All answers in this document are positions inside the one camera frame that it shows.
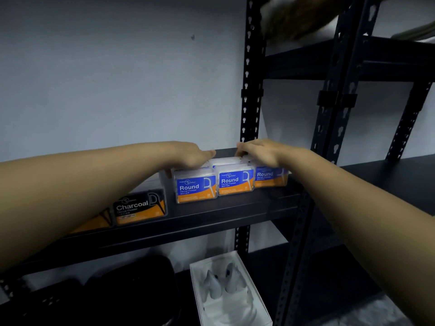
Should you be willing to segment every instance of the hand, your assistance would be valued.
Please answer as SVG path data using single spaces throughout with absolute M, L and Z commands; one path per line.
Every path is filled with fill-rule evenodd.
M 272 43 L 298 40 L 318 31 L 342 11 L 342 0 L 295 0 L 275 5 L 262 23 L 264 37 Z
M 202 151 L 198 145 L 190 142 L 161 142 L 162 147 L 170 155 L 168 168 L 192 170 L 201 167 L 216 155 L 215 150 Z M 171 171 L 166 170 L 171 178 Z
M 236 156 L 249 153 L 266 166 L 279 168 L 283 167 L 282 158 L 287 148 L 289 148 L 287 145 L 270 139 L 255 139 L 245 143 L 237 143 Z

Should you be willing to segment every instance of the blue label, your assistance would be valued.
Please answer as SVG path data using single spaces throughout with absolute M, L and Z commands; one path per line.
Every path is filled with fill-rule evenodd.
M 237 170 L 235 172 L 227 172 L 219 174 L 219 187 L 227 188 L 236 186 L 245 182 L 250 182 L 254 178 L 254 170 Z
M 257 167 L 255 170 L 256 181 L 273 180 L 284 175 L 285 170 L 282 168 L 270 168 L 267 166 Z
M 215 175 L 177 180 L 177 194 L 182 196 L 184 194 L 198 193 L 208 189 L 213 191 L 213 186 L 215 185 Z

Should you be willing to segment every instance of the white box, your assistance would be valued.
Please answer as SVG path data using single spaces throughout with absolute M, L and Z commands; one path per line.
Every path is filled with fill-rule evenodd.
M 225 273 L 230 263 L 242 276 L 233 294 L 225 290 Z M 222 287 L 222 296 L 215 300 L 204 286 L 208 270 L 218 276 Z M 190 271 L 201 326 L 272 326 L 272 319 L 237 251 L 191 263 Z

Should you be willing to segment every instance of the gray wall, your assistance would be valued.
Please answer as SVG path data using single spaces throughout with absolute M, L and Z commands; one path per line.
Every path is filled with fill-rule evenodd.
M 246 0 L 0 0 L 0 161 L 120 144 L 239 138 Z M 427 0 L 390 0 L 375 34 L 433 20 Z M 309 146 L 320 81 L 264 82 L 260 137 Z M 340 164 L 385 157 L 411 85 L 364 82 Z M 433 91 L 404 157 L 435 153 Z M 233 249 L 234 231 L 30 275 L 35 288 L 161 252 L 176 271 Z M 270 223 L 250 251 L 285 242 Z

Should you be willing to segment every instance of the forearm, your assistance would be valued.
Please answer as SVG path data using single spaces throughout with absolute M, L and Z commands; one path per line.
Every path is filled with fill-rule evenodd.
M 335 231 L 415 323 L 435 323 L 435 222 L 317 154 L 286 148 L 283 164 Z
M 171 162 L 164 143 L 0 163 L 0 272 L 68 234 Z

